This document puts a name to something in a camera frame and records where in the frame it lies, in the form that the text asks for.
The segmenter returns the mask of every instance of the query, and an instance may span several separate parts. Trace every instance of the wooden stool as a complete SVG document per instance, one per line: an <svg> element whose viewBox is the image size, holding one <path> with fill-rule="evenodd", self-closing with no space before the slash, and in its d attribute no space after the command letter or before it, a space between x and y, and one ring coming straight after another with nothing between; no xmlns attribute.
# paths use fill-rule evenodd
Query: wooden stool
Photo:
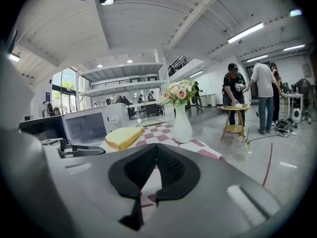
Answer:
<svg viewBox="0 0 317 238"><path fill-rule="evenodd" d="M242 120L241 110L247 110L250 107L251 107L250 105L244 105L240 109L232 107L232 106L222 106L221 107L221 109L229 111L228 112L228 118L227 118L227 121L226 121L226 125L223 128L223 134L222 134L221 140L223 139L224 134L226 133L226 131L240 134L243 137L243 140L244 140L245 132L244 132L244 124L243 124L243 120ZM231 111L237 111L238 119L239 119L239 125L228 125Z"/></svg>

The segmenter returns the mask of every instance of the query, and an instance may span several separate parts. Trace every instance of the red and white checkered tablecloth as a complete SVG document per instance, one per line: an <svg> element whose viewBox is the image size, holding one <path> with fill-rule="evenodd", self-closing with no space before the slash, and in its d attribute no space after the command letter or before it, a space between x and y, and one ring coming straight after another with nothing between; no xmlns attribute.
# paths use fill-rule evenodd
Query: red and white checkered tablecloth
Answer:
<svg viewBox="0 0 317 238"><path fill-rule="evenodd" d="M198 141L191 140L186 144L178 143L173 136L173 126L168 123L156 124L149 127L145 127L145 132L141 136L136 146L152 143L162 143L187 149L210 158L225 161L224 157L211 149L206 144ZM148 179L147 183L141 190L141 207L143 221L149 219L156 209L155 193L162 188L160 173L158 168L155 168Z"/></svg>

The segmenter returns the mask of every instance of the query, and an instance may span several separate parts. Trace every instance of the white vase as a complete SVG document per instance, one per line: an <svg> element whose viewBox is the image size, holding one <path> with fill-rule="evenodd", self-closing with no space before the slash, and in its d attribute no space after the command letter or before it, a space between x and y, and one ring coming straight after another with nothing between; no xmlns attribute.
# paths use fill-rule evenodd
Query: white vase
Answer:
<svg viewBox="0 0 317 238"><path fill-rule="evenodd" d="M176 118L173 127L174 138L178 143L187 143L192 140L193 130L190 122L188 121L185 105L175 108Z"/></svg>

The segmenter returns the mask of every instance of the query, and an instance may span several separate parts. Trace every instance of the railing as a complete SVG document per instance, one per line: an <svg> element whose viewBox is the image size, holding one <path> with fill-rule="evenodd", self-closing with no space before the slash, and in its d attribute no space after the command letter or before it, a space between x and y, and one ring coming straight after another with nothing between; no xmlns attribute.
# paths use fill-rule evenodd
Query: railing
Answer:
<svg viewBox="0 0 317 238"><path fill-rule="evenodd" d="M168 76L174 75L178 70L180 70L182 67L184 67L186 64L188 64L192 58L187 57L179 57L172 65L168 67Z"/></svg>
<svg viewBox="0 0 317 238"><path fill-rule="evenodd" d="M98 85L93 85L91 87L91 89L98 89L98 88L104 88L107 86L113 86L113 85L124 85L129 83L129 79L125 79L125 80L116 80L116 81L112 81L112 82L107 82L107 83L101 83Z"/></svg>

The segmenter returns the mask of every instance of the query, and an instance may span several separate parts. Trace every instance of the bread slice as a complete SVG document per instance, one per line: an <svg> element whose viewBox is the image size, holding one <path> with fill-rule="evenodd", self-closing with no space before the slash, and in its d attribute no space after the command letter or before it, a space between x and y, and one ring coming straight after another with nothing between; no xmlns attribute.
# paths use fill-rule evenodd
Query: bread slice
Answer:
<svg viewBox="0 0 317 238"><path fill-rule="evenodd" d="M143 127L119 128L106 136L106 143L112 148L124 150L132 145L143 133Z"/></svg>

